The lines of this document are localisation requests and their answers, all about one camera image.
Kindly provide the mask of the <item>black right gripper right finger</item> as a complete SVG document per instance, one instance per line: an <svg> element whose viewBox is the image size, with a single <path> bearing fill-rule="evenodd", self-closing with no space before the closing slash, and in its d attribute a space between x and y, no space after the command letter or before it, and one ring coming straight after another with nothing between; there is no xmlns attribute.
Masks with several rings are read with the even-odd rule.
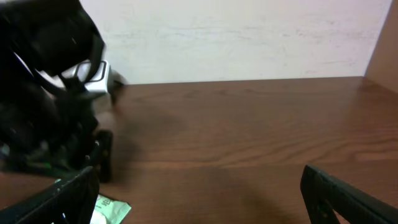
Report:
<svg viewBox="0 0 398 224"><path fill-rule="evenodd" d="M397 223L396 208L313 165L304 167L300 190L312 224L339 223L337 215L349 223Z"/></svg>

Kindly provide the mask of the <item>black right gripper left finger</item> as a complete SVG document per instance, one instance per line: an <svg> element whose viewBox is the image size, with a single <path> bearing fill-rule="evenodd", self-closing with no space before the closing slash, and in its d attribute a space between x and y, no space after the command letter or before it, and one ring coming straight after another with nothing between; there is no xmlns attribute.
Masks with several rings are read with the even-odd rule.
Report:
<svg viewBox="0 0 398 224"><path fill-rule="evenodd" d="M99 189L97 171L93 167L86 167L38 194L1 210L1 223L89 223Z"/></svg>

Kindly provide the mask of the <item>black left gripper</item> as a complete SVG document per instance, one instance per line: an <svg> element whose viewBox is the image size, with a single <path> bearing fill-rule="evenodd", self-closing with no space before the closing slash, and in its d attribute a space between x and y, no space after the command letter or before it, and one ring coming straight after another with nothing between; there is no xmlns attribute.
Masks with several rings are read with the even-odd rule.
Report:
<svg viewBox="0 0 398 224"><path fill-rule="evenodd" d="M93 103L98 98L97 93L41 93L1 99L4 168L62 178L94 167L100 182L109 182L113 134L96 131Z"/></svg>

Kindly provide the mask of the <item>green white wipes packet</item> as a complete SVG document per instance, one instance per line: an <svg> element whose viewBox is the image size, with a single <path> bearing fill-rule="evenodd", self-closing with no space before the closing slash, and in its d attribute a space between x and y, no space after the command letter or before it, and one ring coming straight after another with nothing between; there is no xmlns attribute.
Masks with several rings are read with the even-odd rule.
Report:
<svg viewBox="0 0 398 224"><path fill-rule="evenodd" d="M127 217L132 207L119 200L110 199L98 192L99 188L92 189L86 186L77 189L71 195L65 196L67 218L76 218L77 223L89 224L120 224Z"/></svg>

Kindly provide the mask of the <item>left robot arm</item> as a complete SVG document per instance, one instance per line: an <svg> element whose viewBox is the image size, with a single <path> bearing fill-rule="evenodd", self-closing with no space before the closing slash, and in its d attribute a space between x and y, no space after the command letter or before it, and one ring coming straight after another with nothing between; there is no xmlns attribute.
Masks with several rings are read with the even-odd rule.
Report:
<svg viewBox="0 0 398 224"><path fill-rule="evenodd" d="M86 84L105 47L79 1L1 3L1 159L58 178L92 166L111 180L113 134L98 129Z"/></svg>

